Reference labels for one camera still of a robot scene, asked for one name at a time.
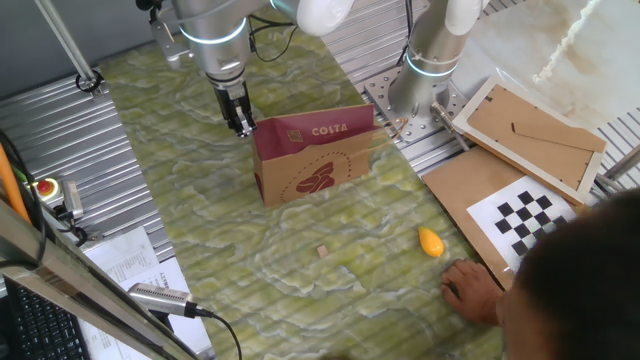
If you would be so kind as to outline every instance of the brown cardboard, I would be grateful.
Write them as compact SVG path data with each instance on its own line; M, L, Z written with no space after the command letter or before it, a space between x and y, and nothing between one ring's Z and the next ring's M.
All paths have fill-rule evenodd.
M607 142L583 128L565 124L542 125L523 122L512 124L513 132L530 138L571 146L593 152L604 152Z
M370 131L267 161L254 152L256 182L265 206L284 204L369 173L372 137Z
M570 188L577 190L594 152L518 135L512 129L514 122L542 126L564 125L555 117L500 85L493 87L489 95L468 119L468 124L474 129L499 142ZM557 188L517 164L508 156L498 154L497 151L482 142L478 142L478 144L513 166L534 176L536 180L552 187L554 191L558 191Z
M373 106L287 115L261 121L253 137L256 183L274 206L369 172Z
M523 176L518 169L475 147L422 177L505 289L511 287L515 274L505 271L507 263L467 208Z

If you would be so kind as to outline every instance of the emergency stop button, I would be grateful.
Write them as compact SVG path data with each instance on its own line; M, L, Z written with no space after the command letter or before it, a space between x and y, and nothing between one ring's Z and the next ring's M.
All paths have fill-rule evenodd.
M53 192L53 184L47 180L40 180L36 189L38 189L38 194L41 196L47 196Z

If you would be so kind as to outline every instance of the orange object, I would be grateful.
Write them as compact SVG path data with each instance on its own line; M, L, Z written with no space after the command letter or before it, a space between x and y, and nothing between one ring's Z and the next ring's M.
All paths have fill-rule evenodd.
M418 228L420 246L429 256L439 257L444 252L444 243L433 230L421 226Z
M47 196L53 192L53 185L47 180L40 180L37 189L40 195Z
M22 195L20 195L20 189L18 188L18 182L13 175L11 169L11 163L7 158L7 154L4 152L4 148L0 146L0 177L4 183L7 196L9 197L9 203L15 212L18 213L26 222L31 224L27 208L24 207L24 201L22 201Z

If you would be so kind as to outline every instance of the costa logo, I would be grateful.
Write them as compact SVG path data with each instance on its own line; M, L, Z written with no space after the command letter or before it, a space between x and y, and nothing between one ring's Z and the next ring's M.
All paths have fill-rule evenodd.
M339 133L341 131L347 131L347 124L336 124L336 125L331 125L331 126L323 126L320 128L313 128L313 130L311 130L311 134L313 134L314 136L319 136L319 135L328 135L328 134L335 134L335 133Z

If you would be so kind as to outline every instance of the table surface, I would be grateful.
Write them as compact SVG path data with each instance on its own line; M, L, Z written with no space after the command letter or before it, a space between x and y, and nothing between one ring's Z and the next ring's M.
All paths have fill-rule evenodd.
M261 33L262 56L290 31ZM368 175L266 209L250 142L227 129L195 65L171 70L150 45L101 67L191 291L232 323L246 358L500 356L499 329L441 300L442 271L473 251L395 146L371 153ZM247 73L264 116L362 103L322 41L301 32ZM443 256L420 250L418 226L441 235ZM235 358L226 330L205 324L219 358Z

